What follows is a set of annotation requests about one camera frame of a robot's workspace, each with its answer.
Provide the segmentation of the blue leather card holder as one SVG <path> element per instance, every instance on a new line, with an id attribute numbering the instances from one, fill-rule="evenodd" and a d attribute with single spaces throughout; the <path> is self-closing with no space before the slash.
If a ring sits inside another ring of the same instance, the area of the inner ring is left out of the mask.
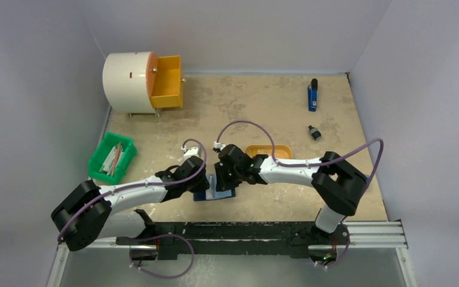
<path id="1" fill-rule="evenodd" d="M 213 200 L 222 200 L 229 199 L 236 196 L 235 189 L 226 190 L 226 191 L 216 191 L 216 176 L 214 174 L 209 174 L 206 176 L 209 182 L 209 188 L 203 193 L 194 193 L 193 201 L 213 201 Z"/>

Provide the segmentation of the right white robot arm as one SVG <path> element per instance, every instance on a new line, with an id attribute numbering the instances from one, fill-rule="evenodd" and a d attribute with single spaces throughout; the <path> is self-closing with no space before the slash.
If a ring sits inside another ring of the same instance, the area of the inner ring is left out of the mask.
<path id="1" fill-rule="evenodd" d="M 309 160 L 273 159 L 267 154 L 250 157 L 233 144 L 216 147 L 215 151 L 219 159 L 214 165 L 217 191 L 235 189 L 242 182 L 314 188 L 325 203 L 311 228 L 313 239 L 319 243 L 332 239 L 339 223 L 355 215 L 368 183 L 362 172 L 333 151 Z"/>

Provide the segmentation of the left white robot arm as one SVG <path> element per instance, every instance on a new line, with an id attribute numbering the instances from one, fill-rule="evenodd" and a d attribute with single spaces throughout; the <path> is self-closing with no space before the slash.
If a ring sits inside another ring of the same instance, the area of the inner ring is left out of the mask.
<path id="1" fill-rule="evenodd" d="M 70 251 L 79 251 L 100 237 L 109 218 L 119 212 L 208 187 L 206 162 L 197 156 L 128 184 L 99 186 L 92 180 L 83 181 L 51 213 L 59 231 L 57 241 Z"/>

